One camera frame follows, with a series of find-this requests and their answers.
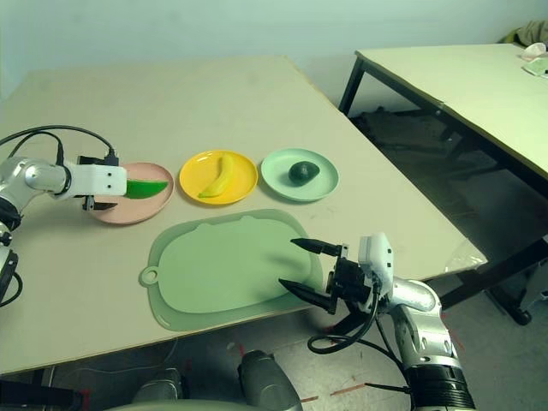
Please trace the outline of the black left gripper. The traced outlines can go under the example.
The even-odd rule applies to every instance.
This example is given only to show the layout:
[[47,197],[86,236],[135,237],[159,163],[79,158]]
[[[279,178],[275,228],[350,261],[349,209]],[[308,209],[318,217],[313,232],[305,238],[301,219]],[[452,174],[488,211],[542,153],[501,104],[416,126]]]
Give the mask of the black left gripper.
[[107,211],[117,206],[117,203],[95,202],[93,195],[83,198],[82,209],[84,211]]

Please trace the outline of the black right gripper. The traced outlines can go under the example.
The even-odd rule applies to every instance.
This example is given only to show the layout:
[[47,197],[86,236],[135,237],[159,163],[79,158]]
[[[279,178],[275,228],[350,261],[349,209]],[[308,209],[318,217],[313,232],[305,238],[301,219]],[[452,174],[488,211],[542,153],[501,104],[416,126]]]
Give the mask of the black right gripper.
[[278,282],[288,292],[304,302],[324,309],[329,314],[336,313],[338,300],[343,301],[347,309],[372,309],[374,304],[379,303],[378,281],[368,277],[368,271],[364,271],[358,263],[348,259],[346,244],[334,245],[309,238],[295,238],[290,242],[310,253],[336,257],[336,263],[328,276],[328,295],[317,293],[303,283],[279,278]]

